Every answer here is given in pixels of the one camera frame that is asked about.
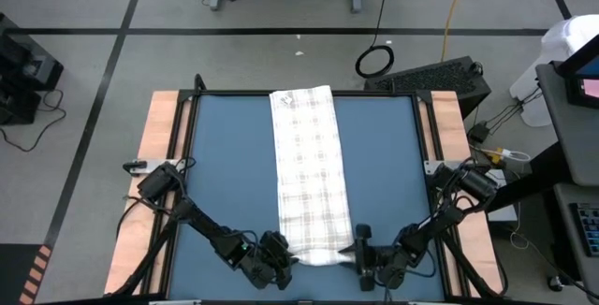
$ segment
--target keyboard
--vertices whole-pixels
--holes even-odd
[[[571,207],[587,256],[599,257],[599,204],[573,203]]]
[[[462,63],[448,63],[391,76],[376,82],[376,88],[388,90],[393,82],[397,91],[431,90],[469,94],[476,89],[472,79],[472,73],[464,69]]]

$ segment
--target floor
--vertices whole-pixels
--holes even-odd
[[[218,12],[200,0],[0,0],[0,12],[65,66],[58,88],[66,119],[30,153],[0,142],[0,242],[53,248],[37,302],[102,295],[130,181],[121,164],[137,154],[153,91],[189,88],[196,73],[212,89],[360,89],[354,62],[371,44],[380,2],[363,0],[352,14],[349,0],[241,0]],[[386,1],[389,35],[378,42],[395,50],[394,71],[439,60],[450,3]],[[598,12],[596,0],[460,0],[452,27],[464,30],[449,37],[447,57],[470,55],[485,68],[492,94],[477,120],[512,104],[507,89],[538,56],[544,30]],[[379,58],[364,63],[375,70]],[[9,137],[30,145],[52,114],[7,128]],[[516,116],[485,146],[534,156],[555,140],[552,127],[530,128]],[[571,287],[549,291],[547,268],[532,252],[500,239],[496,249],[510,297],[586,301]],[[533,263],[519,265],[522,258]]]

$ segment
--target black metal frame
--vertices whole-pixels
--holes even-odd
[[[207,90],[203,81],[196,77],[196,89],[194,90],[180,90],[179,96],[177,99],[177,107],[175,109],[175,117],[173,121],[172,130],[170,133],[170,140],[168,143],[168,152],[167,158],[173,158],[175,156],[175,150],[177,146],[178,136],[181,130],[181,120],[183,116],[183,107],[185,102],[189,101],[190,110],[189,116],[187,119],[187,129],[185,131],[185,137],[183,141],[183,154],[182,158],[189,157],[192,150],[192,140],[196,132],[197,127],[197,116],[199,115],[199,101],[203,95],[217,95],[217,96],[263,96],[272,94],[275,90]],[[420,156],[424,161],[430,160],[428,157],[426,141],[424,139],[424,130],[422,121],[420,118],[420,110],[418,106],[418,100],[421,99],[425,102],[429,124],[431,126],[431,139],[432,146],[435,151],[435,155],[437,160],[443,160],[443,151],[441,150],[441,140],[439,137],[439,131],[436,125],[436,119],[434,115],[434,109],[431,103],[431,93],[430,92],[376,92],[376,91],[332,91],[333,96],[349,96],[349,97],[398,97],[405,96],[409,97],[412,101],[412,107],[414,112],[414,120],[416,125],[416,136],[418,139],[418,146],[420,150]],[[424,170],[424,164],[422,168],[422,175],[426,180],[426,172]],[[427,198],[429,200],[429,206],[431,212],[433,212],[435,208],[436,199],[433,195],[427,194]],[[181,192],[175,192],[174,203],[177,203],[181,199]],[[161,198],[159,201],[159,206],[164,207],[166,203],[165,198]],[[160,232],[160,229],[163,224],[163,215],[156,214],[154,216],[153,222],[153,230],[152,236],[150,239],[150,245],[152,246],[155,243],[156,238]],[[460,245],[460,238],[458,236],[457,229],[452,229],[450,232],[450,236],[453,240],[455,240],[458,245]],[[172,268],[172,257],[174,255],[175,242],[177,241],[177,236],[174,239],[171,239],[167,242],[167,249],[165,251],[165,261],[162,268],[162,274],[160,276],[160,284],[159,284],[159,293],[168,294],[168,283],[170,280],[170,273]],[[446,252],[443,243],[440,240],[435,240],[435,249],[437,253],[437,263],[439,268],[439,273],[441,275],[444,297],[445,299],[455,298],[456,295],[452,294],[451,283],[449,281],[449,275],[447,273],[447,261],[446,261]],[[470,289],[468,287],[468,282],[459,267],[456,267],[459,272],[459,283],[460,283],[460,291],[463,297],[470,297]],[[150,291],[150,280],[152,279],[153,274],[153,266],[150,266],[146,276],[144,277],[141,284],[141,293],[149,293]]]

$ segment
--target yellow cable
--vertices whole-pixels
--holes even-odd
[[[451,16],[453,15],[453,9],[456,7],[458,0],[453,0],[451,3],[451,8],[449,9],[449,14],[447,15],[446,21],[446,30],[443,34],[443,49],[441,50],[441,62],[443,62],[446,58],[446,48],[447,48],[447,33],[449,32],[449,24],[451,23]]]

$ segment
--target plaid towel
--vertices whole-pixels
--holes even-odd
[[[343,159],[330,87],[270,95],[276,151],[279,229],[307,265],[353,260]]]

